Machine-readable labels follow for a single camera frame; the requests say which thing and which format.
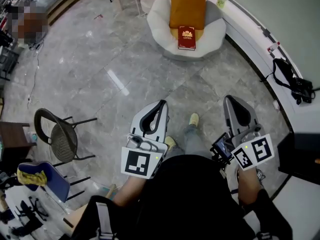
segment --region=orange cushion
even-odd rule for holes
[[[171,0],[170,28],[205,28],[206,0]]]

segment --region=yellow cloth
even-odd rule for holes
[[[170,28],[205,28],[206,0],[171,0]]]
[[[36,172],[35,174],[30,174],[18,169],[16,174],[18,181],[23,185],[34,184],[44,187],[47,184],[47,176],[43,170],[41,172]]]

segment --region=white bean bag chair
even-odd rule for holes
[[[195,50],[178,49],[178,40],[170,32],[171,0],[155,0],[147,16],[153,45],[166,57],[179,61],[198,61],[206,59],[223,44],[226,23],[220,9],[206,1],[205,27],[203,35],[196,41]]]

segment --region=black bag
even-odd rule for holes
[[[276,77],[276,69],[277,66],[281,70],[285,79],[288,81],[289,85],[281,82]],[[292,71],[292,65],[288,63],[283,58],[275,58],[273,59],[273,72],[268,74],[264,79],[260,82],[264,82],[267,80],[268,76],[273,74],[273,78],[275,82],[283,87],[286,87],[291,90],[292,97],[296,100],[296,103],[299,105],[302,101],[306,103],[311,103],[312,99],[315,98],[315,90],[313,90],[312,82],[302,79],[300,77],[294,77],[294,73]]]

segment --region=black shirt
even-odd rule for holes
[[[90,239],[100,226],[96,202],[106,203],[112,232],[119,240],[243,239],[256,237],[243,219],[244,210],[232,199],[217,164],[198,155],[172,157],[146,182],[139,201],[121,208],[93,196],[72,239]],[[291,240],[292,229],[265,190],[252,208],[261,232]]]

